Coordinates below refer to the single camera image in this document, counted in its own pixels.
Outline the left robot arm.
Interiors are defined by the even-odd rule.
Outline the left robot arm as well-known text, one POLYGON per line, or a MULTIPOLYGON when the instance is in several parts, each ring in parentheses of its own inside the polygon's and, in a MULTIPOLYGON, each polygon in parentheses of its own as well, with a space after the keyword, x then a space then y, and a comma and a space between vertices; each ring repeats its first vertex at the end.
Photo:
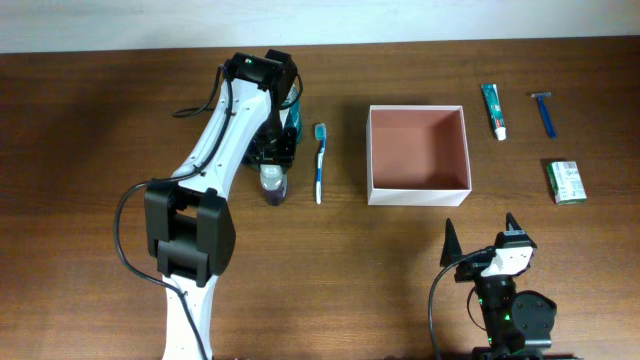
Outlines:
POLYGON ((267 202, 281 204, 299 142, 302 83, 288 53, 238 52, 220 66, 212 116, 167 180, 144 194, 148 251, 167 293, 164 358, 210 359, 215 286, 236 240, 228 198, 241 165, 259 173, 267 202))

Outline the blue mouthwash bottle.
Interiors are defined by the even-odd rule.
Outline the blue mouthwash bottle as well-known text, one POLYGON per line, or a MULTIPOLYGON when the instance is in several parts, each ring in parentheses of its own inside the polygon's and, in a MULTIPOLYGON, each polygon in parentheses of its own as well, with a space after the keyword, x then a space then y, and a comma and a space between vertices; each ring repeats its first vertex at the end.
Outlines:
POLYGON ((282 104, 284 110, 288 110, 288 116, 285 121, 286 127, 293 127, 297 131, 296 143, 299 144, 302 137, 302 121, 300 116, 300 91, 295 85, 292 85, 289 93, 282 104))

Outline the clear spray bottle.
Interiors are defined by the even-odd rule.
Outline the clear spray bottle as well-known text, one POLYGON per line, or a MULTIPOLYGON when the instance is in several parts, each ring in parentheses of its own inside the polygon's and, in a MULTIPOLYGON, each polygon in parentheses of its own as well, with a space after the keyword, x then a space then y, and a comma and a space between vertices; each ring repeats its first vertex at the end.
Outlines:
POLYGON ((281 166, 262 164, 260 183, 269 205, 278 206, 284 202, 288 189, 288 177, 281 166))

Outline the blue white toothbrush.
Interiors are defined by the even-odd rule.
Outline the blue white toothbrush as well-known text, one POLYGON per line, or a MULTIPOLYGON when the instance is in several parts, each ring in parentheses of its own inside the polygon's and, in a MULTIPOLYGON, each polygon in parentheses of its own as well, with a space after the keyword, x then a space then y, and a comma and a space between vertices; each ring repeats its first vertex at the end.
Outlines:
POLYGON ((326 150, 327 130, 324 123, 317 124, 314 130, 315 138, 320 143, 319 151, 316 157, 316 182, 315 182, 315 200, 317 204, 322 203, 322 182, 323 182, 323 160, 326 150))

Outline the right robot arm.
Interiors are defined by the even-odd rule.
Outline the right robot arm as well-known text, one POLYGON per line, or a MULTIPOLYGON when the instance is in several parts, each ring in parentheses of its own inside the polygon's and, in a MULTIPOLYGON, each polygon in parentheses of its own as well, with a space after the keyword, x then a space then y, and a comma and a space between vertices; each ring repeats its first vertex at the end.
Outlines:
POLYGON ((552 345, 557 305, 538 292, 516 290, 515 278, 529 269, 537 245, 510 213, 505 226, 493 245, 464 254, 448 220, 440 266, 454 269, 457 283, 474 284, 489 345, 474 348, 473 359, 541 359, 552 345))

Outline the green toothpaste tube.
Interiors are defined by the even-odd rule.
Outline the green toothpaste tube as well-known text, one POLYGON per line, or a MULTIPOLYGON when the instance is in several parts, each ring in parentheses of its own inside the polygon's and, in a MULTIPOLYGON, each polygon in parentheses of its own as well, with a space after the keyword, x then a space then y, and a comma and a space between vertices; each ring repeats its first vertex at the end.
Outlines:
POLYGON ((482 84, 481 90, 487 105, 496 139, 498 141, 504 141, 507 138, 506 125, 499 100, 497 85, 482 84))

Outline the green white soap box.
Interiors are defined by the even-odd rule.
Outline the green white soap box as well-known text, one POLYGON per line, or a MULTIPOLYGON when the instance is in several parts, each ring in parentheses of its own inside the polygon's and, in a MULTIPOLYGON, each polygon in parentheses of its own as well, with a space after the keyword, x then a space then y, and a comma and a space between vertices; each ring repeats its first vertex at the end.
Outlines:
POLYGON ((557 205, 580 204, 587 200, 575 161, 551 162, 546 166, 546 171, 557 205))

